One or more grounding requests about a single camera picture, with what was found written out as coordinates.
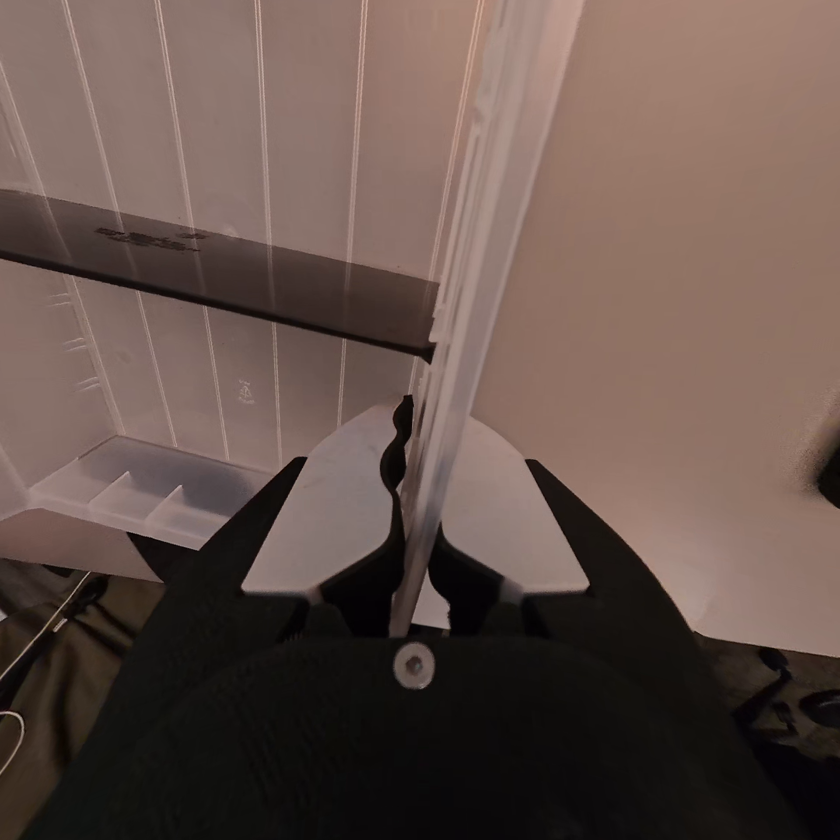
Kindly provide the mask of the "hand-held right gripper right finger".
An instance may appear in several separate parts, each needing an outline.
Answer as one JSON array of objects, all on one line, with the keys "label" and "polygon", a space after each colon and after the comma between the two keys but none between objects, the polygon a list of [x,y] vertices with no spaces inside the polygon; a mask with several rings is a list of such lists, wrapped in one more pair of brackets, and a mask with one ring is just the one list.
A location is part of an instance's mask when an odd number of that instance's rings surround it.
[{"label": "hand-held right gripper right finger", "polygon": [[526,459],[468,420],[434,550],[434,589],[450,607],[581,594],[590,582]]}]

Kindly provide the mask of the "dark olive cloth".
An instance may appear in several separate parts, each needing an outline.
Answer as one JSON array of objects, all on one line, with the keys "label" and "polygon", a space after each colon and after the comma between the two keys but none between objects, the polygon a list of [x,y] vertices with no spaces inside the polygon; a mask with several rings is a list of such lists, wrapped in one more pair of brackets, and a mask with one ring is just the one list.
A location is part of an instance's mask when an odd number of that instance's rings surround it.
[{"label": "dark olive cloth", "polygon": [[1,838],[20,838],[78,756],[130,648],[161,600],[158,581],[95,574],[2,677]]}]

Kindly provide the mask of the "black flat panel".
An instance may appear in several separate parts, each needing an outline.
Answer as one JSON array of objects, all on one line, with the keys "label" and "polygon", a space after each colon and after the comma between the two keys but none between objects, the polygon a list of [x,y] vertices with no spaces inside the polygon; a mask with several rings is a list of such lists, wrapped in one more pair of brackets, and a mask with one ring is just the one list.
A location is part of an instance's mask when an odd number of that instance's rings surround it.
[{"label": "black flat panel", "polygon": [[434,357],[438,284],[387,269],[8,189],[1,257],[426,363]]}]

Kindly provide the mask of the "clear plastic storage box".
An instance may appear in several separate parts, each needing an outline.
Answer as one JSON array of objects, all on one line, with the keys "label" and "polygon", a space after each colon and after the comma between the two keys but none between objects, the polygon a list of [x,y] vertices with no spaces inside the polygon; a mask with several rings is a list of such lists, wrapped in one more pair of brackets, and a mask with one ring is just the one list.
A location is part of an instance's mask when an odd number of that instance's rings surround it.
[{"label": "clear plastic storage box", "polygon": [[430,363],[2,259],[2,552],[150,577],[256,531],[315,447],[414,399],[404,635],[583,2],[2,2],[2,189],[438,284]]}]

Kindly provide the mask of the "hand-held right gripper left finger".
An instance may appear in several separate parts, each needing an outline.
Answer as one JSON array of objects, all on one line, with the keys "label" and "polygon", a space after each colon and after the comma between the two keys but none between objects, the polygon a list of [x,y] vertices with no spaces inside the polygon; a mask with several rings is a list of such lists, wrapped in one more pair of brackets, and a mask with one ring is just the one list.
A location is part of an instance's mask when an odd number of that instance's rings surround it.
[{"label": "hand-held right gripper left finger", "polygon": [[248,595],[363,597],[389,610],[403,580],[405,533],[398,490],[406,472],[414,399],[375,405],[306,458],[242,584]]}]

